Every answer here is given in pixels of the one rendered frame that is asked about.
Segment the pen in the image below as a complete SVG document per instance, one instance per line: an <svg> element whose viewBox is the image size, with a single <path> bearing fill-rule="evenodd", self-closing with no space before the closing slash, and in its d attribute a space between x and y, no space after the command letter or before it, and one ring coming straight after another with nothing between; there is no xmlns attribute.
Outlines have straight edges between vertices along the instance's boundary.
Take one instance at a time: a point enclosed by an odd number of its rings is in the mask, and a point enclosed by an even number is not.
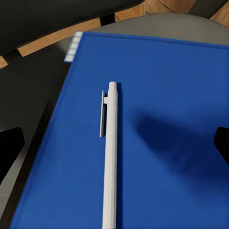
<svg viewBox="0 0 229 229"><path fill-rule="evenodd" d="M102 229L116 229L116 167L117 167L117 89L116 82L109 83L108 96L102 91L100 136L103 136L104 107L107 104L105 138L105 170L103 189Z"/></svg>

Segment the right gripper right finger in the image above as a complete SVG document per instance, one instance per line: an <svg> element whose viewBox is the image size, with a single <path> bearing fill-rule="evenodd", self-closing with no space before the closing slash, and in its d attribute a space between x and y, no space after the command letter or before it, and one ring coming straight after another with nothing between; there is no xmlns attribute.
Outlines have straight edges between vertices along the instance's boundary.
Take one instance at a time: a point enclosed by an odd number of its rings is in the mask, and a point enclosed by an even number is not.
<svg viewBox="0 0 229 229"><path fill-rule="evenodd" d="M214 144L229 165L229 129L218 127L214 138Z"/></svg>

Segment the swivel chair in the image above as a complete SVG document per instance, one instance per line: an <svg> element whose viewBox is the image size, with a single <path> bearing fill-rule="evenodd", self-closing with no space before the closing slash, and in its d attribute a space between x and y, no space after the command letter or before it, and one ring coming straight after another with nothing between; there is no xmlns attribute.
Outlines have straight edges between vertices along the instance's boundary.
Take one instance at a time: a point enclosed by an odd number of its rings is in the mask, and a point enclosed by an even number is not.
<svg viewBox="0 0 229 229"><path fill-rule="evenodd" d="M0 220L74 36L22 57L18 48L100 18L86 31L229 45L229 27L211 17L229 0L196 0L187 14L146 14L115 22L145 0L0 0L0 132L21 127L25 145L0 184Z"/></svg>

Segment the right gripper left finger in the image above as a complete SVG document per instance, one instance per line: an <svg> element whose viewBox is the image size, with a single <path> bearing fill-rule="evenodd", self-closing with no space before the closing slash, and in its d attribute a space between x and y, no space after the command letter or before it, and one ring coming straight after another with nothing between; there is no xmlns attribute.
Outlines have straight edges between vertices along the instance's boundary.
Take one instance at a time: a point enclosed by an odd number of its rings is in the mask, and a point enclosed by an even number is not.
<svg viewBox="0 0 229 229"><path fill-rule="evenodd" d="M21 127L0 132L0 184L24 145Z"/></svg>

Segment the folder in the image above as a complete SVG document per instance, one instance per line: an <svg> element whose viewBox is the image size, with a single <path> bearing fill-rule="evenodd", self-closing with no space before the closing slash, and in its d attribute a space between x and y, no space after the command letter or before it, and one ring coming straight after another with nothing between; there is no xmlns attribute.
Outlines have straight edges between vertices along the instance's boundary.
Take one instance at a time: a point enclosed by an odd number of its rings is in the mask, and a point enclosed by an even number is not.
<svg viewBox="0 0 229 229"><path fill-rule="evenodd" d="M102 229L117 89L116 229L229 229L229 45L76 31L0 229Z"/></svg>

